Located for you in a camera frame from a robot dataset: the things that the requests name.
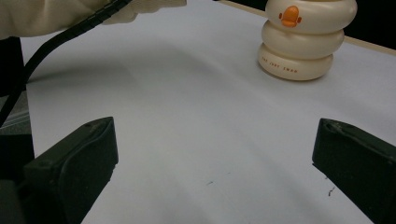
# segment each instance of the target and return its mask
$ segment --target white glove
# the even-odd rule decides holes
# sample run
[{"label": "white glove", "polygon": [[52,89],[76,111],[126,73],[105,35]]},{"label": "white glove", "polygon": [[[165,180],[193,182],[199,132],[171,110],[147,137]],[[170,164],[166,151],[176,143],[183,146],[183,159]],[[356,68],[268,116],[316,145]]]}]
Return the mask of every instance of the white glove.
[{"label": "white glove", "polygon": [[[93,14],[110,0],[0,0],[0,40],[10,36],[47,35]],[[186,0],[133,0],[104,24],[133,21],[138,13],[182,7]]]}]

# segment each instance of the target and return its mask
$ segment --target white tabletop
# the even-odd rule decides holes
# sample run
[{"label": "white tabletop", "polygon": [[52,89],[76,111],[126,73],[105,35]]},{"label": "white tabletop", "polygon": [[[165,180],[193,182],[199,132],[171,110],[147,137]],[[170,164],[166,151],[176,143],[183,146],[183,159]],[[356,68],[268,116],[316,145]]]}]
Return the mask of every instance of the white tabletop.
[{"label": "white tabletop", "polygon": [[[320,118],[396,145],[396,57],[344,43],[324,77],[275,78],[257,63],[265,21],[193,0],[98,26],[39,65],[36,155],[115,120],[120,163],[83,223],[371,223],[312,152]],[[24,38],[26,60],[49,37]]]}]

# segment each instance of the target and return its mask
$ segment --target stacked cup toy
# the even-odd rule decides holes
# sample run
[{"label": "stacked cup toy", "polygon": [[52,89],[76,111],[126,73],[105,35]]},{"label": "stacked cup toy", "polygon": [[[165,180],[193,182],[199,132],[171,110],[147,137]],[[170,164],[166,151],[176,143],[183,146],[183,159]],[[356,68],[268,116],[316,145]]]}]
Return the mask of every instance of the stacked cup toy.
[{"label": "stacked cup toy", "polygon": [[357,11],[355,0],[268,0],[260,65],[290,80],[323,76]]}]

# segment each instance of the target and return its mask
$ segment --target black cable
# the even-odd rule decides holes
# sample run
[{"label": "black cable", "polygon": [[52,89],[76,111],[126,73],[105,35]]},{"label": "black cable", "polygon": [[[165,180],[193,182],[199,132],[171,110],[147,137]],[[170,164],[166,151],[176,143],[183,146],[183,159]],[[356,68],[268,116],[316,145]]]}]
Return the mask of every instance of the black cable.
[{"label": "black cable", "polygon": [[28,63],[23,67],[13,91],[8,96],[6,102],[4,103],[0,111],[0,127],[6,122],[7,117],[11,113],[12,108],[14,108],[18,99],[23,92],[24,86],[29,80],[30,76],[33,74],[38,65],[55,49],[61,46],[63,43],[83,35],[86,32],[93,29],[95,26],[101,24],[103,21],[110,18],[120,9],[128,5],[133,0],[114,0],[108,3],[101,9],[97,10],[93,15],[79,22],[78,24],[70,27],[69,29],[59,33],[55,37],[44,43],[28,61]]}]

